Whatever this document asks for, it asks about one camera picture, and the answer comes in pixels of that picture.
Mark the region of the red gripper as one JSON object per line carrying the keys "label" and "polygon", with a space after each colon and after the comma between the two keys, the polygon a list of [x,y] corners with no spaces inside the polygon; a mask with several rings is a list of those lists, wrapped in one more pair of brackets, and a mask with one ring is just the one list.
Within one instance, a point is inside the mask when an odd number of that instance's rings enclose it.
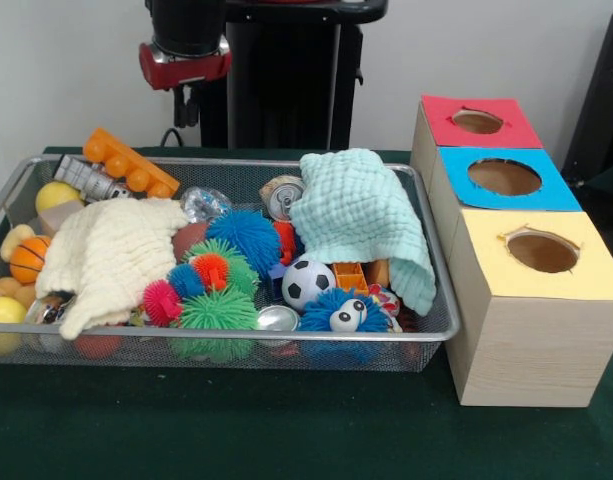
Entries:
{"label": "red gripper", "polygon": [[162,50],[155,43],[139,45],[139,63],[146,82],[153,90],[173,89],[174,125],[196,125],[199,117],[197,89],[189,87],[185,106],[184,88],[178,87],[198,81],[215,81],[225,77],[232,63],[230,45],[220,38],[217,50],[199,57],[175,56]]}

